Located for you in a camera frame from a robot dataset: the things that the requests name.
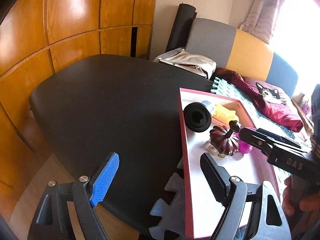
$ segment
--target pink tray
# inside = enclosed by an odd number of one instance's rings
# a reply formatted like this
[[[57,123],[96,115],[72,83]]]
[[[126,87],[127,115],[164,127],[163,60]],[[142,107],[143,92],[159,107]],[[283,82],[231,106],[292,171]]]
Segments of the pink tray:
[[[195,133],[186,128],[183,109],[192,102],[208,100],[235,110],[242,127],[254,127],[254,124],[240,101],[211,93],[180,88],[180,126],[183,151],[183,168],[186,203],[186,236],[206,238],[212,235],[219,223],[224,207],[217,202],[200,168],[200,156],[207,152],[209,130],[220,121],[212,119],[210,128],[202,133]],[[250,154],[235,154],[224,159],[213,156],[218,165],[225,167],[230,176],[239,176],[244,182],[261,184],[268,180],[272,183],[279,198],[279,190],[273,167],[258,149]],[[251,203],[246,203],[240,226],[247,224]]]

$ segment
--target yellow cushion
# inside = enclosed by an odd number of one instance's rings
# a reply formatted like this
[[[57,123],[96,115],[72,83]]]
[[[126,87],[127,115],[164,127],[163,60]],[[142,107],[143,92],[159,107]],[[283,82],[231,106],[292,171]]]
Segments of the yellow cushion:
[[[272,58],[273,51],[268,44],[237,29],[226,68],[242,76],[266,81]]]

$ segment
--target light blue foam puzzle piece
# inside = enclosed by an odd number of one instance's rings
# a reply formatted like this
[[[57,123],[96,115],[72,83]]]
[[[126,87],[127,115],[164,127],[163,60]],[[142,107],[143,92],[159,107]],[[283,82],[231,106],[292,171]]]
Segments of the light blue foam puzzle piece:
[[[178,162],[177,168],[183,170],[183,158]]]
[[[162,217],[157,226],[149,228],[154,239],[164,240],[164,232],[170,230],[179,234],[179,240],[191,240],[185,236],[185,199],[184,181],[174,173],[164,190],[176,193],[170,205],[163,199],[158,199],[150,211],[150,215]]]

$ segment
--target purple ball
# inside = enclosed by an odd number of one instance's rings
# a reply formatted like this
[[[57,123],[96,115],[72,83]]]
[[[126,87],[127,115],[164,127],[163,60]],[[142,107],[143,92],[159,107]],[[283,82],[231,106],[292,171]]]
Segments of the purple ball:
[[[246,128],[248,128],[248,129],[250,129],[250,130],[252,130],[252,131],[255,131],[255,130],[256,130],[255,128],[252,128],[252,127],[246,127]],[[239,139],[239,151],[240,151],[241,153],[250,153],[251,150],[252,150],[252,148],[253,148],[253,147],[252,147],[250,144],[245,143],[244,141],[241,141],[241,140]]]

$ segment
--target black leather bench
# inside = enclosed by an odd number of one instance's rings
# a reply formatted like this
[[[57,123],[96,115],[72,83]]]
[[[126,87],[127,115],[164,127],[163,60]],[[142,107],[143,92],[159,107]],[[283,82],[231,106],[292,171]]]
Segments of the black leather bench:
[[[46,140],[74,178],[91,176],[106,154],[120,157],[101,203],[117,218],[149,235],[160,217],[154,203],[182,157],[179,88],[210,91],[193,73],[138,58],[96,55],[49,77],[30,96]]]

